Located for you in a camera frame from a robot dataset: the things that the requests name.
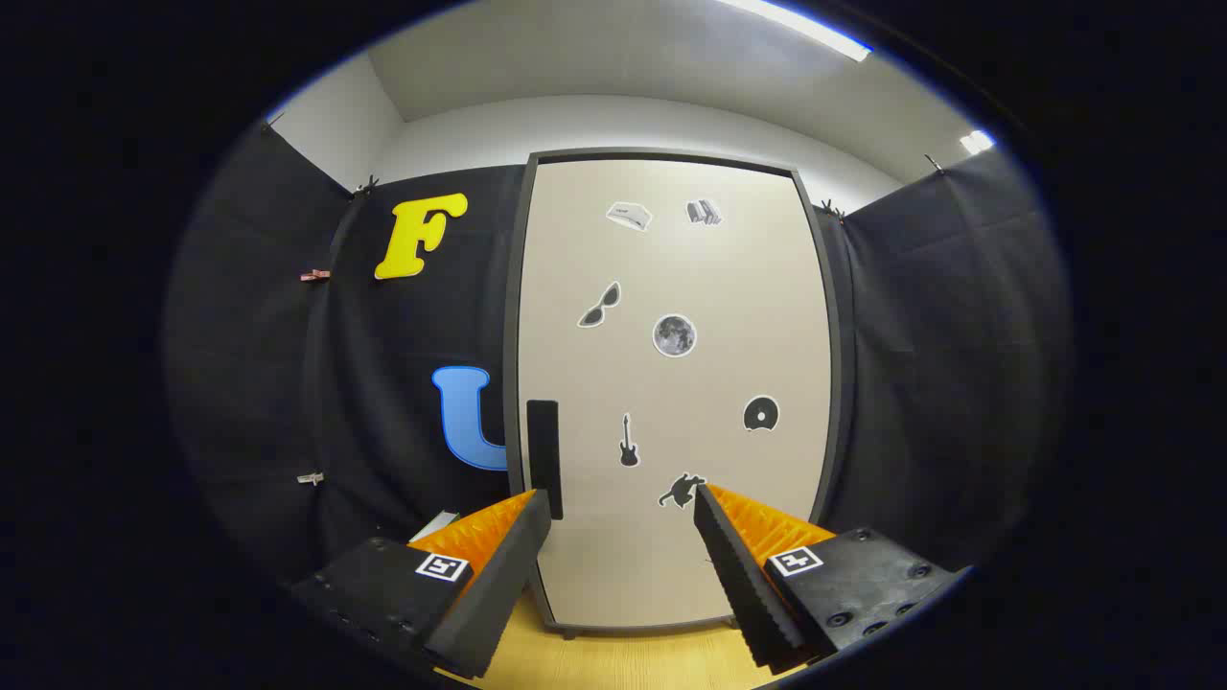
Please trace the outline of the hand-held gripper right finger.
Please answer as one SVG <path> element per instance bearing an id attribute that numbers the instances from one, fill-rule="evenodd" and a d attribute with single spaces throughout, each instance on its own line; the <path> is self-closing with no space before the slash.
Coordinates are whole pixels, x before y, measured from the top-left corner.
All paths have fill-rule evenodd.
<path id="1" fill-rule="evenodd" d="M 853 654 L 962 581 L 871 528 L 833 533 L 703 484 L 694 525 L 755 664 L 775 674 Z"/>

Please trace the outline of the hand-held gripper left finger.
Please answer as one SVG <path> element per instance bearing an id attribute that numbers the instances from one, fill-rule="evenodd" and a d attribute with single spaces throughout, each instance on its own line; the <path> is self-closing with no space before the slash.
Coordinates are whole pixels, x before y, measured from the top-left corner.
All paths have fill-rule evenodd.
<path id="1" fill-rule="evenodd" d="M 481 678 L 551 524 L 547 491 L 530 489 L 407 544 L 361 541 L 290 594 L 405 672 Z"/>

